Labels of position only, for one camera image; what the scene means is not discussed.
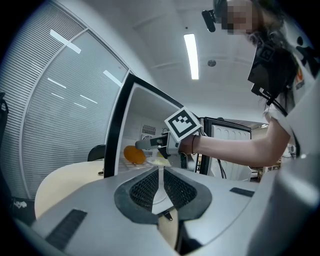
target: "yellow object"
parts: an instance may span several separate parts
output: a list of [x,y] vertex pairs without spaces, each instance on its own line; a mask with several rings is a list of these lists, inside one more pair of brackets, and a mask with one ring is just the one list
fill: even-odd
[[136,149],[135,146],[126,146],[123,150],[125,159],[137,165],[141,165],[146,161],[146,156],[142,149]]

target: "person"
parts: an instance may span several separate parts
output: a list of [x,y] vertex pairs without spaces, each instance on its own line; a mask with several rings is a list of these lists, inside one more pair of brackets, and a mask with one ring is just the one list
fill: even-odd
[[[298,67],[291,84],[277,98],[289,113],[301,97],[315,84],[319,63],[307,36],[288,17],[274,0],[214,0],[213,11],[217,23],[228,33],[242,34],[257,44],[259,35],[264,40],[271,37],[280,41]],[[294,134],[285,118],[275,106],[264,111],[269,125],[264,138],[252,140],[224,140],[207,136],[190,135],[183,139],[179,150],[186,154],[198,153],[239,165],[272,166],[283,155],[288,143],[294,144]]]

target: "hand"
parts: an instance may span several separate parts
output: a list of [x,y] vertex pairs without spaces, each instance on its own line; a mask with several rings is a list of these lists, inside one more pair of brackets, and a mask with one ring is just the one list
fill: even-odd
[[194,136],[195,135],[189,135],[185,137],[180,143],[179,151],[185,153],[186,155],[197,153],[197,145],[199,143],[200,136],[196,135],[195,138]]

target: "ceiling light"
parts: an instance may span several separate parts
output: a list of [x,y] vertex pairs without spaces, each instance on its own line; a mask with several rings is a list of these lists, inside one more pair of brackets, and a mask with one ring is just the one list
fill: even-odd
[[61,86],[62,88],[64,88],[64,89],[66,89],[67,87],[65,87],[64,85],[62,85],[61,83],[58,83],[58,82],[56,82],[56,81],[53,81],[51,78],[49,78],[48,77],[48,80],[50,81],[50,82],[52,82],[52,83],[54,83],[54,84],[56,84],[56,85],[58,85],[58,86]]
[[190,62],[191,78],[197,80],[199,79],[199,67],[195,34],[185,34],[184,41]]
[[81,52],[81,49],[78,46],[74,45],[72,42],[70,42],[69,40],[64,38],[62,35],[60,35],[56,31],[54,31],[53,29],[50,29],[50,36],[52,36],[53,38],[55,38],[59,42],[63,43],[64,45],[66,45],[70,49],[74,50],[77,54],[79,54]]
[[83,108],[85,108],[85,109],[87,108],[86,106],[82,106],[82,105],[80,105],[80,104],[78,104],[78,103],[75,103],[75,102],[74,102],[74,104],[76,104],[76,105],[78,105],[78,106],[80,106],[80,107],[83,107]]
[[54,96],[57,96],[57,97],[59,97],[59,98],[61,98],[61,99],[63,99],[63,100],[65,99],[65,98],[62,98],[62,97],[59,96],[59,95],[56,95],[56,94],[52,93],[52,92],[51,92],[51,94],[54,95]]
[[121,82],[118,79],[116,79],[108,70],[103,71],[103,73],[112,81],[114,81],[118,86],[121,86]]
[[83,96],[83,95],[81,95],[81,94],[80,94],[80,96],[81,96],[82,98],[85,98],[85,99],[88,100],[88,101],[91,101],[91,102],[94,102],[94,103],[98,104],[98,102],[96,102],[96,101],[94,101],[94,100],[92,100],[92,99],[90,99],[90,98],[87,98],[87,97],[85,97],[85,96]]

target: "black frame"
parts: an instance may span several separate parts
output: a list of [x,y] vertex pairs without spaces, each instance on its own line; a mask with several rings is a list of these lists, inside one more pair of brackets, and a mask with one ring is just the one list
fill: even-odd
[[103,168],[103,176],[104,178],[112,177],[115,175],[115,161],[117,155],[117,147],[120,136],[120,129],[122,122],[124,121],[124,114],[126,110],[126,106],[128,103],[128,99],[131,93],[131,90],[134,86],[134,83],[139,84],[140,86],[150,90],[151,92],[159,95],[160,97],[166,99],[172,104],[176,105],[178,108],[183,108],[183,105],[171,98],[169,95],[154,87],[153,85],[147,83],[141,78],[135,76],[134,74],[129,73],[127,76],[124,85],[121,88],[119,97],[117,102],[115,103],[115,108],[111,118],[111,124],[109,127],[109,132],[106,140],[106,147],[104,153],[104,168]]
[[[203,127],[204,132],[209,137],[211,137],[211,134],[212,134],[212,125],[216,125],[216,126],[223,126],[223,127],[228,127],[228,128],[233,128],[233,129],[249,132],[250,139],[252,139],[252,129],[250,127],[247,127],[247,126],[244,126],[241,124],[237,124],[237,123],[233,123],[233,122],[229,122],[229,121],[224,121],[224,120],[220,120],[220,119],[216,119],[216,118],[204,117],[203,118],[203,125],[204,125],[204,127]],[[209,163],[210,163],[210,157],[206,156],[206,155],[202,155],[200,174],[203,174],[203,175],[208,174]]]

